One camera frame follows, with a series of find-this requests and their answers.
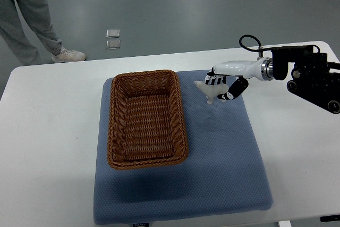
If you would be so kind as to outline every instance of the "person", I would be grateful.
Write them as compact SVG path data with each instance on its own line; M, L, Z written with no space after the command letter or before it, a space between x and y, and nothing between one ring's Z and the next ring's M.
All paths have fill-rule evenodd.
M82 52L63 47L50 20L47 0L16 0L27 25L37 35L55 63L84 61ZM41 64L38 50L26 38L14 0L0 0L0 35L22 65Z

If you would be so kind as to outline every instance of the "wicker basket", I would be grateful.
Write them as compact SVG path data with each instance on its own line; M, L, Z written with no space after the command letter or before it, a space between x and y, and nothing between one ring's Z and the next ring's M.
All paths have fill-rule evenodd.
M178 164L188 156L180 83L171 70L117 75L107 161L117 170Z

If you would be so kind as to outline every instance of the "white sneaker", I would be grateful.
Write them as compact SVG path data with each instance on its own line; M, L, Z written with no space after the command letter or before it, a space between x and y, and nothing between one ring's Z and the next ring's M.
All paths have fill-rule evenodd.
M54 63L84 61L85 59L86 56L84 53L66 50L64 47L61 48L59 55L52 54L52 61Z

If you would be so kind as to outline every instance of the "blue mat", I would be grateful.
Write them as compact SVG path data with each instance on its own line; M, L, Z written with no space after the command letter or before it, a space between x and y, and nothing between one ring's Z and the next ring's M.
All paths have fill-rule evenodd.
M118 171L106 160L112 79L101 100L93 215L96 224L141 223L268 210L273 204L242 96L212 105L196 88L207 71L178 72L189 156L174 166ZM227 78L230 86L234 77Z

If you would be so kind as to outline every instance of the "gray pants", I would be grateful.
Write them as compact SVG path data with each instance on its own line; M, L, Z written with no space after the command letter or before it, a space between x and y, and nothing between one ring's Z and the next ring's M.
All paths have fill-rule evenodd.
M47 0L16 0L26 23L46 50L57 55L62 41L52 27ZM14 0L0 0L0 35L22 65L41 64L38 50L27 40Z

